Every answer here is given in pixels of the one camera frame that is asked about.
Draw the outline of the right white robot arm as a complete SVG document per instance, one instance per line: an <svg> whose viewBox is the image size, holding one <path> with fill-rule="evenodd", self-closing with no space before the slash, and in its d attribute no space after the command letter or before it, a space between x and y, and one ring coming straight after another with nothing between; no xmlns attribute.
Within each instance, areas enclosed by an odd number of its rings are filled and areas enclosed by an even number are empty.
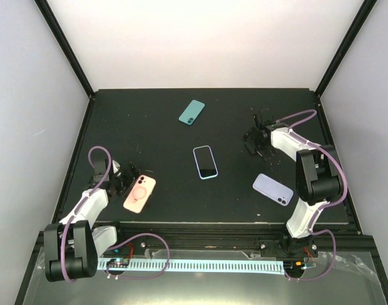
<svg viewBox="0 0 388 305"><path fill-rule="evenodd" d="M254 114L255 125L243 136L247 150L267 162L276 151L295 162L295 193L298 201L281 237L271 246L285 257L296 257L304 246L322 211L340 204L347 196L348 185L334 146L320 146L298 135L298 123L283 119L264 121L261 112Z"/></svg>

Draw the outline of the pink phone case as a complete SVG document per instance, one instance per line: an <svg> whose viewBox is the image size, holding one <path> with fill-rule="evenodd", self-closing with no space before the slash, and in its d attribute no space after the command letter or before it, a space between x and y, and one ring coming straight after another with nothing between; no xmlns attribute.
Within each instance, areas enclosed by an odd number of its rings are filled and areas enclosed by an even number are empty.
<svg viewBox="0 0 388 305"><path fill-rule="evenodd" d="M141 213L155 186L154 178L147 175L138 176L123 202L124 209L135 214Z"/></svg>

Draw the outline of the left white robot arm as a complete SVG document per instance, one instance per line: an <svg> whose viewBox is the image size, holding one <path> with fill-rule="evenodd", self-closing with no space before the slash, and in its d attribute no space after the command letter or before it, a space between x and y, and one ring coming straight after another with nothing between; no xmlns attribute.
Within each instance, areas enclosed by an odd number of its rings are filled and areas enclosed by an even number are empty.
<svg viewBox="0 0 388 305"><path fill-rule="evenodd" d="M94 223L109 203L127 197L140 175L132 163L96 162L79 202L60 222L45 227L45 276L49 282L93 277L98 258L107 249L114 254L126 249L126 236L114 226L94 228Z"/></svg>

